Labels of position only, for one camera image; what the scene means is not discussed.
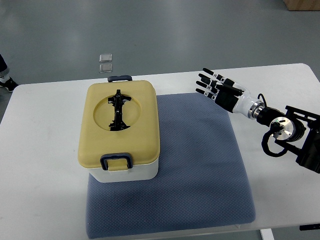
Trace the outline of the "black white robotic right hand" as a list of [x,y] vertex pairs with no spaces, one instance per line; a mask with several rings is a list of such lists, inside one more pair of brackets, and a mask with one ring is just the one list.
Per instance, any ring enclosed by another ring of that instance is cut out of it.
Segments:
[[210,69],[202,69],[196,92],[213,100],[216,105],[230,113],[239,113],[249,119],[255,119],[266,104],[253,97],[250,91],[230,78],[226,78]]

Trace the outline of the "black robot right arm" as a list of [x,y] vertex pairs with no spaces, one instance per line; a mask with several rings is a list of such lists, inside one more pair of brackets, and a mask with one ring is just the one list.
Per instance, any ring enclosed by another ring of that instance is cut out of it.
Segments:
[[281,157],[287,152],[297,156],[296,163],[313,172],[320,172],[320,116],[292,106],[286,113],[267,106],[263,94],[258,95],[263,104],[253,112],[256,121],[269,127],[263,135],[261,146],[270,157]]

